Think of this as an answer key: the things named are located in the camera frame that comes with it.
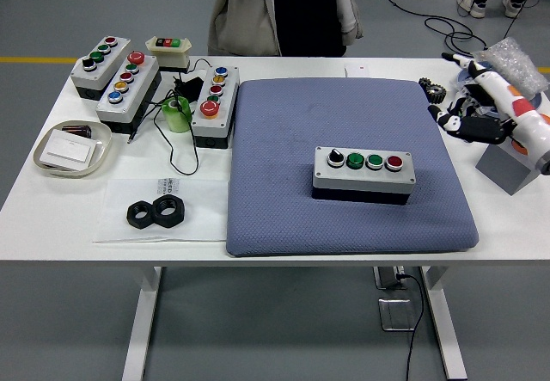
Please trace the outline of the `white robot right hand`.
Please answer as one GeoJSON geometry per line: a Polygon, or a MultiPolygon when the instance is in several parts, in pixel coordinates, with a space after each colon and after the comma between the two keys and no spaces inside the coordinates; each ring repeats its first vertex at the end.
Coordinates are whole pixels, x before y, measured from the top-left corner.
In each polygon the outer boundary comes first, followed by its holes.
{"type": "Polygon", "coordinates": [[[474,84],[468,86],[470,92],[479,92],[482,98],[490,99],[499,117],[460,116],[457,108],[444,112],[430,105],[428,110],[436,123],[449,135],[470,142],[502,144],[510,137],[526,149],[535,169],[548,175],[549,125],[530,101],[495,70],[473,59],[447,52],[442,54],[442,58],[468,71],[474,80],[474,84]]]}

